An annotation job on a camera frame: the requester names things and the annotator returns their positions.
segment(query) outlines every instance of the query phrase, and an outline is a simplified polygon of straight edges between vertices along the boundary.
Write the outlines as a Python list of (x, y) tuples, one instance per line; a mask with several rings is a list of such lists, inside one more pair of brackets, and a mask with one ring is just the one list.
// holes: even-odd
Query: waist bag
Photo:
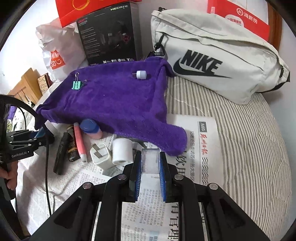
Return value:
[(236, 104), (289, 82), (289, 68), (271, 44), (221, 16), (153, 11), (151, 32), (156, 55), (163, 55), (176, 75)]

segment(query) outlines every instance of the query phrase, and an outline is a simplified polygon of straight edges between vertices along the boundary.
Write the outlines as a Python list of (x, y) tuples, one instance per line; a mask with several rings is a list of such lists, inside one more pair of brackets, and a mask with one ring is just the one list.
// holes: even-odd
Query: purple cloth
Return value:
[[(137, 70), (146, 70), (147, 80), (137, 80), (132, 75)], [(76, 72), (79, 80), (87, 80), (78, 91), (72, 90)], [(103, 131), (151, 142), (177, 156), (186, 149), (187, 135), (166, 123), (166, 75), (173, 76), (172, 68), (159, 57), (86, 67), (70, 73), (36, 112), (54, 123), (90, 118)]]
[(16, 106), (11, 106), (9, 109), (9, 115), (7, 117), (8, 120), (13, 120), (15, 113), (17, 111), (17, 107)]

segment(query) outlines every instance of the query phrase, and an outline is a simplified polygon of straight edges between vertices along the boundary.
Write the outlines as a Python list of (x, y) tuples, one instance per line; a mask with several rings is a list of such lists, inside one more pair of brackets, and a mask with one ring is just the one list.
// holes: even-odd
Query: metal screw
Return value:
[(210, 189), (212, 189), (212, 190), (217, 190), (217, 189), (218, 189), (218, 185), (217, 185), (216, 183), (211, 183), (211, 184), (209, 185), (209, 187), (210, 187)]
[(84, 183), (84, 184), (82, 185), (82, 187), (83, 187), (84, 189), (90, 189), (90, 188), (91, 188), (91, 183)]
[(120, 174), (120, 175), (118, 175), (117, 176), (117, 178), (118, 178), (118, 180), (125, 180), (126, 179), (126, 175), (124, 175), (124, 174)]
[(184, 176), (181, 175), (181, 174), (176, 174), (175, 175), (175, 179), (178, 180), (178, 181), (183, 180), (183, 178), (184, 178)]

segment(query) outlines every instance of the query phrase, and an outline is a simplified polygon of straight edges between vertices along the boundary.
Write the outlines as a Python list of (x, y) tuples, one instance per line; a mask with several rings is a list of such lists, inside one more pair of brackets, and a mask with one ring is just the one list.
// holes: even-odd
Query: wooden headboard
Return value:
[(38, 76), (32, 68), (22, 76), (21, 81), (8, 93), (13, 95), (15, 98), (28, 103), (32, 101), (34, 104), (42, 97), (39, 85)]

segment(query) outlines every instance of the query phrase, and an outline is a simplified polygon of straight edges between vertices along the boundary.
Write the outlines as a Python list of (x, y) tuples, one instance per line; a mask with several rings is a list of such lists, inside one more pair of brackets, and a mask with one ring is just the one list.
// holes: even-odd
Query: green binder clip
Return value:
[(80, 90), (81, 87), (83, 87), (85, 85), (85, 83), (87, 82), (87, 80), (85, 80), (84, 82), (79, 81), (78, 76), (79, 76), (79, 73), (77, 72), (75, 74), (75, 80), (73, 81), (72, 90)]

